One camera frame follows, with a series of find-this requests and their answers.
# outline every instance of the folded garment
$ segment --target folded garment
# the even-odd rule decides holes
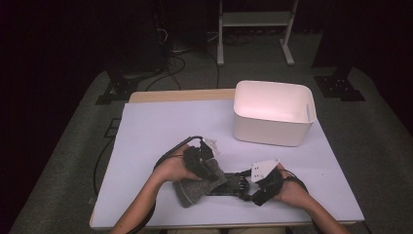
[[[218,180],[211,182],[207,179],[194,180],[183,178],[180,181],[175,181],[172,185],[175,189],[176,196],[182,207],[188,208],[198,203],[202,196],[208,194],[217,186],[227,182],[227,177],[219,168],[218,162],[214,159],[204,161],[209,168],[218,176]]]

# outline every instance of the dark background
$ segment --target dark background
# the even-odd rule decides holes
[[[161,18],[163,23],[177,27],[175,21],[185,20],[185,13],[194,13],[191,2],[170,0]],[[96,25],[89,3],[0,3],[2,99],[6,103],[1,115],[5,139],[0,155],[1,233],[7,232],[19,215],[92,80],[106,69],[108,60],[119,59]],[[199,10],[204,11],[206,19],[197,20],[206,23],[208,30],[216,30],[217,1],[200,4],[206,8]],[[269,6],[277,10],[288,4],[226,0],[224,5],[227,11],[262,11]],[[314,66],[336,66],[350,60],[373,79],[413,133],[409,110],[413,100],[412,13],[412,3],[407,0],[301,0],[293,31],[323,30]],[[113,18],[104,18],[103,27]]]

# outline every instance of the white metal stand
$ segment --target white metal stand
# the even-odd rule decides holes
[[[294,0],[290,12],[242,12],[223,13],[222,0],[219,1],[219,28],[217,63],[224,64],[224,48],[222,44],[222,28],[226,26],[286,26],[284,38],[280,40],[282,51],[288,65],[293,65],[291,52],[288,49],[289,35],[294,23],[298,0]]]

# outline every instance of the storage container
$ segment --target storage container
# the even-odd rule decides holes
[[[313,94],[302,85],[241,81],[234,99],[234,137],[298,146],[317,119]]]

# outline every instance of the gray carpet floor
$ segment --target gray carpet floor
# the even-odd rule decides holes
[[[321,126],[343,169],[374,234],[413,232],[413,138],[377,92],[372,80],[354,68],[349,75],[365,101],[325,98],[314,79],[329,75],[334,68],[311,68],[320,34],[293,34],[289,47],[295,65],[288,66],[276,36],[256,36],[239,47],[224,47],[225,65],[219,67],[219,89],[235,88],[242,80],[263,80],[301,84],[309,87]],[[218,67],[216,44],[210,55],[192,52],[179,56],[185,67],[175,74],[182,90],[215,89]],[[179,59],[169,60],[170,71],[181,67]],[[140,82],[144,91],[157,77]],[[113,142],[105,137],[112,119],[121,118],[125,101],[96,105],[109,84],[102,71],[90,85],[61,136],[51,159],[38,180],[11,233],[107,233],[91,230],[94,201],[94,166],[99,188],[110,158]],[[150,91],[176,90],[165,78]],[[352,233],[367,233],[357,223]],[[311,226],[299,226],[294,233],[315,233]]]

